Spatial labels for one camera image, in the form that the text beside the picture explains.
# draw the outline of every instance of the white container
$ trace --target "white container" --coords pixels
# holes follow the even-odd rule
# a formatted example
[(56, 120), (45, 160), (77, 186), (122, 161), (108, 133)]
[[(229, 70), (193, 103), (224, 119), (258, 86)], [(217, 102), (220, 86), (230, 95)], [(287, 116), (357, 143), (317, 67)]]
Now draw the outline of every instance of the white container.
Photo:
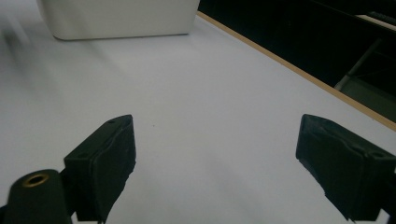
[(200, 0), (37, 0), (52, 34), (91, 39), (187, 34)]

